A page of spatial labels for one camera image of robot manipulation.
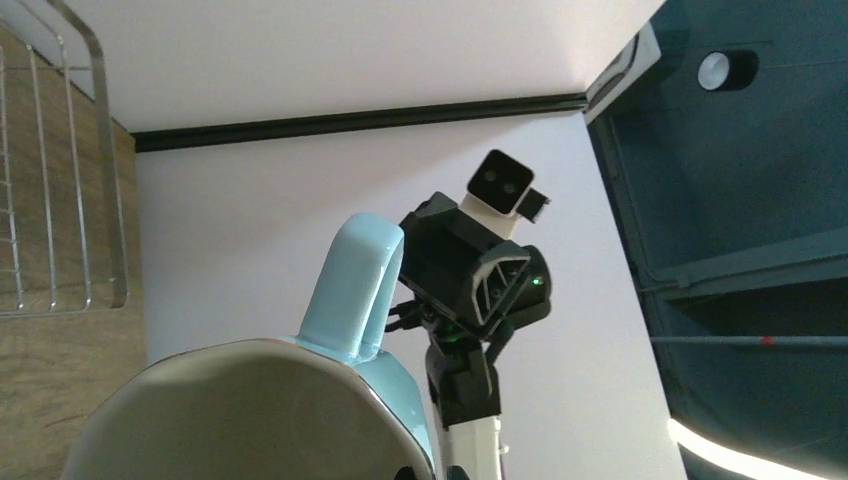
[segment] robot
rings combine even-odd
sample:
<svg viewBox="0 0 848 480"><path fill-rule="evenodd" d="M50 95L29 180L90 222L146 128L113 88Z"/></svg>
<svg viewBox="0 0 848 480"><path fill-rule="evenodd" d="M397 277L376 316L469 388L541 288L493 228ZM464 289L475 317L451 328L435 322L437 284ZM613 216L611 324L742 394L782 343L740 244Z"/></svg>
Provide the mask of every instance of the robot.
<svg viewBox="0 0 848 480"><path fill-rule="evenodd" d="M551 311L541 252L510 239L520 218L535 223L549 203L532 181L529 168L493 150L461 204L436 192L400 223L399 280L414 299L390 311L399 319L386 331L422 327L429 336L430 400L450 480L503 478L495 361L516 330Z"/></svg>
<svg viewBox="0 0 848 480"><path fill-rule="evenodd" d="M544 258L510 239L548 203L532 181L494 150L460 204L436 192L400 225L354 215L297 336L151 365L89 417L62 478L435 478L418 384L381 348L386 332L422 328L446 478L501 480L495 362L551 311ZM413 299L392 307L398 280Z"/></svg>

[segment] wooden cabinet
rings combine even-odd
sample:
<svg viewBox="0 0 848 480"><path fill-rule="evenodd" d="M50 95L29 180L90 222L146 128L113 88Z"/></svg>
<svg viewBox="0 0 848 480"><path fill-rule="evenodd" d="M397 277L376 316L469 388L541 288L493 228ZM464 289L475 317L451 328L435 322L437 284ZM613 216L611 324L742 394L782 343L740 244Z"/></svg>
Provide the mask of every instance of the wooden cabinet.
<svg viewBox="0 0 848 480"><path fill-rule="evenodd" d="M0 29L0 46L8 138L8 151L2 158L9 163L13 193L10 204L6 190L0 188L0 210L14 211L23 311L46 311L51 302L42 158L48 162L55 310L78 310L85 301L78 198L85 212L92 307L108 307L114 275L92 101L71 87L80 172L77 190L64 77L37 57L36 92L32 71L18 68L29 62L26 46L4 29ZM36 98L42 111L43 141L38 134ZM119 310L0 317L0 478L58 477L88 414L146 363L134 143L120 125L114 124L113 131L130 296ZM0 217L0 239L8 239L8 215ZM10 243L0 240L3 311L17 302L12 270Z"/></svg>

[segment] dish drying rack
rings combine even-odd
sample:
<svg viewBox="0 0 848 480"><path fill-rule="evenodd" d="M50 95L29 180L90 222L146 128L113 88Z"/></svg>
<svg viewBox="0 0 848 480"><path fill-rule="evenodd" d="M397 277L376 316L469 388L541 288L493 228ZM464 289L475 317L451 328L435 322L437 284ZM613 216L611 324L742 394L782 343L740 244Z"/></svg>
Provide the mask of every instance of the dish drying rack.
<svg viewBox="0 0 848 480"><path fill-rule="evenodd" d="M100 44L61 0L0 0L0 35L0 319L121 308L126 242Z"/></svg>

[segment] light blue handle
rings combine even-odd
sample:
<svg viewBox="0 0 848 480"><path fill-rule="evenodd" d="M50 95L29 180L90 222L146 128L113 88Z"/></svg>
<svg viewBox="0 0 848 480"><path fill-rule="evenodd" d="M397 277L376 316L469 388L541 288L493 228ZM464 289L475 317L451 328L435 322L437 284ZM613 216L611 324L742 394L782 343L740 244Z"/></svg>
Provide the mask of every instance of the light blue handle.
<svg viewBox="0 0 848 480"><path fill-rule="evenodd" d="M377 215L351 217L333 239L298 338L346 361L380 350L403 258L403 230Z"/></svg>

